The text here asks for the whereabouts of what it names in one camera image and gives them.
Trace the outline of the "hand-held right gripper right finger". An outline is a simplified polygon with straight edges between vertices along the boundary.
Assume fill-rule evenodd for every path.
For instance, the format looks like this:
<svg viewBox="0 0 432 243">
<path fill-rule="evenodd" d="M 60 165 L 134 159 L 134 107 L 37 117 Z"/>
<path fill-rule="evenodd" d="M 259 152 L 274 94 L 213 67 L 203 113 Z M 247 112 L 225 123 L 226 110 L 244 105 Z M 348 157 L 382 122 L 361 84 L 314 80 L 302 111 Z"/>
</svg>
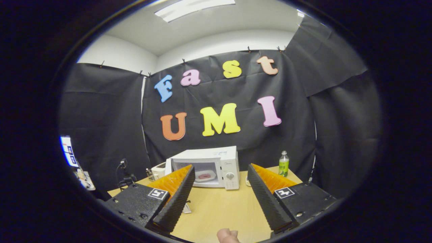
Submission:
<svg viewBox="0 0 432 243">
<path fill-rule="evenodd" d="M 253 163 L 248 166 L 247 177 L 272 234 L 315 219 L 337 201 L 313 183 L 295 183 Z"/>
</svg>

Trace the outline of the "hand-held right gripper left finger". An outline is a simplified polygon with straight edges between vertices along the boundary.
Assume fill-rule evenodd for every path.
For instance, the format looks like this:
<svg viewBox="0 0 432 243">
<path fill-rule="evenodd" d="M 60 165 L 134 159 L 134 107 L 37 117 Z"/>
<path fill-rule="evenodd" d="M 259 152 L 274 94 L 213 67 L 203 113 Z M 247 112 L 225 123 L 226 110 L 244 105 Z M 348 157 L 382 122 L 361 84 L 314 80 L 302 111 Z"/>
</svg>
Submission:
<svg viewBox="0 0 432 243">
<path fill-rule="evenodd" d="M 195 168 L 187 165 L 144 186 L 134 183 L 103 201 L 113 214 L 158 233 L 171 233 L 188 201 Z"/>
</svg>

